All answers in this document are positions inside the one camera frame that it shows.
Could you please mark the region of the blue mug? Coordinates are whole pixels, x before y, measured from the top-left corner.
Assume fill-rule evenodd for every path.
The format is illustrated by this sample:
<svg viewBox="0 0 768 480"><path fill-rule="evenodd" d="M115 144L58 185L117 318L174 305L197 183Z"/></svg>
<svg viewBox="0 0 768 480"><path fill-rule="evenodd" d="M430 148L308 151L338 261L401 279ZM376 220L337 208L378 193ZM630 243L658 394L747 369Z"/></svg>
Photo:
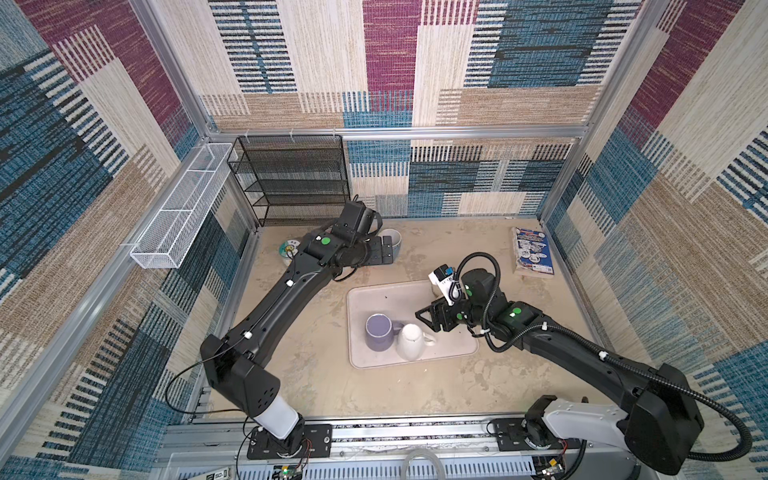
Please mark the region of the blue mug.
<svg viewBox="0 0 768 480"><path fill-rule="evenodd" d="M396 229L392 228L386 228L383 229L380 232L380 235L382 237L389 237L391 240L391 246L392 246L392 256L394 259L396 259L399 255L400 248L402 245L402 235L400 232Z"/></svg>

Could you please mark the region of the white mug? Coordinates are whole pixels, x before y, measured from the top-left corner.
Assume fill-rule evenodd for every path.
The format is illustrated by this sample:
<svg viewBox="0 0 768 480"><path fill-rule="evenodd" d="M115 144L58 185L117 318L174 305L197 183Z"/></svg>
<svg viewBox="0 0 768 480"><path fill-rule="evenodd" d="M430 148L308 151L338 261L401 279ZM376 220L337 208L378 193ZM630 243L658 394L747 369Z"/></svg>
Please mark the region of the white mug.
<svg viewBox="0 0 768 480"><path fill-rule="evenodd" d="M436 339L425 333L415 323L405 324L399 331L396 340L396 351L405 361L419 360L428 347L435 346Z"/></svg>

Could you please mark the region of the purple mug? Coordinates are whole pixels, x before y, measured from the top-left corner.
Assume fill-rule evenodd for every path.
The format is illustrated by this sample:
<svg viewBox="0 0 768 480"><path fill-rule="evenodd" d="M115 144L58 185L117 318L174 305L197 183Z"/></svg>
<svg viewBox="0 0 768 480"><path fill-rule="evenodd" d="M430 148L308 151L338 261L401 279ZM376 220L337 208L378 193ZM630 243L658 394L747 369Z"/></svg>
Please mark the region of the purple mug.
<svg viewBox="0 0 768 480"><path fill-rule="evenodd" d="M365 323L365 343L374 352L388 350L395 342L395 336L404 324L393 321L384 314L373 314Z"/></svg>

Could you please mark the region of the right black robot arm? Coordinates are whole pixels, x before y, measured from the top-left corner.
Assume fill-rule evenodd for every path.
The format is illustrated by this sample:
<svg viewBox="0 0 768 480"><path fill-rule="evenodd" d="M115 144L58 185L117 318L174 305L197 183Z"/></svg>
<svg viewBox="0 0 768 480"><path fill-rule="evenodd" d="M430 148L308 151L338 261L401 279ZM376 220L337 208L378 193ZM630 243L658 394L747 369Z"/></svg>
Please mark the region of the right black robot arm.
<svg viewBox="0 0 768 480"><path fill-rule="evenodd" d="M679 473L694 457L704 420L679 370L617 355L539 308L508 300L496 275L485 269L457 274L442 265L429 280L441 294L415 316L432 331L448 333L465 326L496 353L518 349L542 357L590 384L617 408L600 410L543 395L520 422L531 447L547 449L569 439L603 443L625 449L665 475Z"/></svg>

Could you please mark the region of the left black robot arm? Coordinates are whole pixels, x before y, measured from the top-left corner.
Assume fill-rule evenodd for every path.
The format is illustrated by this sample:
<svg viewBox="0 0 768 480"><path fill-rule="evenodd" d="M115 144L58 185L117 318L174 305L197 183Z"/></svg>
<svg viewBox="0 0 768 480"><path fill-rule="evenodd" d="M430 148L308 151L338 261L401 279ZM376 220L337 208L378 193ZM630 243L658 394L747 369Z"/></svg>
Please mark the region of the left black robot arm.
<svg viewBox="0 0 768 480"><path fill-rule="evenodd" d="M280 380L266 366L315 295L382 249L382 226L379 212L360 200L346 202L338 218L304 235L285 272L244 320L200 347L210 387L283 449L293 452L303 441L303 417L280 396Z"/></svg>

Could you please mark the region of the white plastic tray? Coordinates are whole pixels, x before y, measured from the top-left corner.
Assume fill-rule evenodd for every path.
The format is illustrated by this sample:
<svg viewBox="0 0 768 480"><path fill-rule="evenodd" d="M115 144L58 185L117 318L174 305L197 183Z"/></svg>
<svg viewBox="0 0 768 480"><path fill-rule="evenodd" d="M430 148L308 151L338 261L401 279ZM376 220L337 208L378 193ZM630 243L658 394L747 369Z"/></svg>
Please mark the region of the white plastic tray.
<svg viewBox="0 0 768 480"><path fill-rule="evenodd" d="M415 360L432 361L468 356L478 350L478 341L464 328L436 333L416 317L416 312L436 299L432 284L427 281L392 283L358 287L347 295L349 360L357 369L372 369L410 363L410 358L398 352L398 341L383 351L370 348L372 341L367 333L368 319L383 315L399 328L408 324L418 326L424 332L424 351Z"/></svg>

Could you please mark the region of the yellow green labelled can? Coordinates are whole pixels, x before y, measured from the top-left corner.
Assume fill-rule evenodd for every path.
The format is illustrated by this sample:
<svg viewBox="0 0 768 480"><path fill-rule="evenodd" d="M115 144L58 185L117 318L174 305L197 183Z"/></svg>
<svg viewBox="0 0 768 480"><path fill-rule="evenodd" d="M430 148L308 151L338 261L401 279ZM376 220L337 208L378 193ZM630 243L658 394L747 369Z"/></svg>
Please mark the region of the yellow green labelled can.
<svg viewBox="0 0 768 480"><path fill-rule="evenodd" d="M300 241L297 239L288 239L280 245L278 253L286 266L290 265L293 258L299 253L299 247Z"/></svg>

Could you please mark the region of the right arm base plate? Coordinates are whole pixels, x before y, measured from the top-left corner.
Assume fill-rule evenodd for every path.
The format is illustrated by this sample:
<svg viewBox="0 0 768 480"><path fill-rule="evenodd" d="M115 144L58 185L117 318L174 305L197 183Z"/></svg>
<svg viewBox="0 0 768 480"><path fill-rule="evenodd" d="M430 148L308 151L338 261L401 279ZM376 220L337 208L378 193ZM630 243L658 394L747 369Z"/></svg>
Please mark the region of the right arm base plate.
<svg viewBox="0 0 768 480"><path fill-rule="evenodd" d="M527 420L525 417L504 417L490 420L486 432L492 436L498 449L503 452L523 450L556 450L567 452L578 450L580 439L556 437L540 419Z"/></svg>

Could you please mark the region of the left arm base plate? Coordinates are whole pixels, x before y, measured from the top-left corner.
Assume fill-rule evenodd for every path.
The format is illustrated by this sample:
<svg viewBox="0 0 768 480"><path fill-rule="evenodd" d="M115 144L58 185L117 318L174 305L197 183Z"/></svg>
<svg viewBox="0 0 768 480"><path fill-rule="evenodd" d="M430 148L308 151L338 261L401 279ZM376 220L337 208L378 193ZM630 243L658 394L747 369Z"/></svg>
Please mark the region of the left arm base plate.
<svg viewBox="0 0 768 480"><path fill-rule="evenodd" d="M309 424L300 421L285 438L278 439L266 429L257 427L247 441L248 460L329 458L333 440L331 424Z"/></svg>

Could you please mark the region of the white mesh wall basket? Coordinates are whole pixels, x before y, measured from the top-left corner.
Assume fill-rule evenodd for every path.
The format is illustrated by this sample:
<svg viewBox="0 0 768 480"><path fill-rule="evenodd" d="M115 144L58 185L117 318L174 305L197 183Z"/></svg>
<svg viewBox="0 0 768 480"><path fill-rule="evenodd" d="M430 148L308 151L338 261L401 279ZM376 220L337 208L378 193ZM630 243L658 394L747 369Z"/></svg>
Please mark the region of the white mesh wall basket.
<svg viewBox="0 0 768 480"><path fill-rule="evenodd" d="M230 170L230 143L196 153L130 252L143 269L177 269L186 258Z"/></svg>

